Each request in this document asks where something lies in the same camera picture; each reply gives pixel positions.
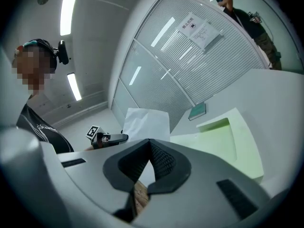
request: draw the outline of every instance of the black slot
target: black slot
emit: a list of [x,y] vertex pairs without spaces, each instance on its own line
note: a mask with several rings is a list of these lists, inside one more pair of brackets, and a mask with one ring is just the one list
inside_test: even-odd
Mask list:
[[76,160],[72,160],[72,161],[61,162],[61,164],[65,168],[65,167],[69,167],[69,166],[73,166],[73,165],[78,165],[78,164],[81,164],[84,162],[86,162],[84,159],[76,159]]
[[257,207],[231,180],[218,181],[217,185],[241,219],[257,211]]

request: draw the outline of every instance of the curved white surface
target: curved white surface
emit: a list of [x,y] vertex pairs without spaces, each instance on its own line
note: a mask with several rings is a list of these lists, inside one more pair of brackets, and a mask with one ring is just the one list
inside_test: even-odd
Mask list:
[[205,101],[207,113],[192,121],[190,109],[171,136],[198,133],[196,125],[237,108],[255,139],[270,196],[292,185],[304,154],[304,76],[251,69]]

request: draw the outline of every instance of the white ceiling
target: white ceiling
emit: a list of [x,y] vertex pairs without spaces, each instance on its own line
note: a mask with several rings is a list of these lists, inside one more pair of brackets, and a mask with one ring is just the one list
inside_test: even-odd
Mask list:
[[[18,45],[35,38],[46,39],[55,48],[64,40],[71,58],[68,65],[58,64],[54,78],[45,85],[44,92],[28,101],[28,105],[47,122],[53,124],[106,101],[118,40],[136,2],[76,0],[71,34],[60,36],[62,0],[49,0],[44,5],[38,5],[37,0],[24,0],[4,39],[9,58]],[[78,102],[67,81],[67,74],[72,72],[83,97]]]

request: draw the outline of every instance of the paper notice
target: paper notice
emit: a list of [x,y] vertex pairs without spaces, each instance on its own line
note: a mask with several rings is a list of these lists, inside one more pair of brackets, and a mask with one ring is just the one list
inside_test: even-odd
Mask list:
[[219,35],[219,31],[191,12],[178,25],[177,29],[203,50]]
[[205,47],[218,35],[219,32],[209,23],[205,22],[190,36],[190,40],[197,44],[201,49],[205,49]]
[[185,36],[190,37],[204,22],[203,19],[197,17],[193,13],[188,13],[178,25],[177,29]]

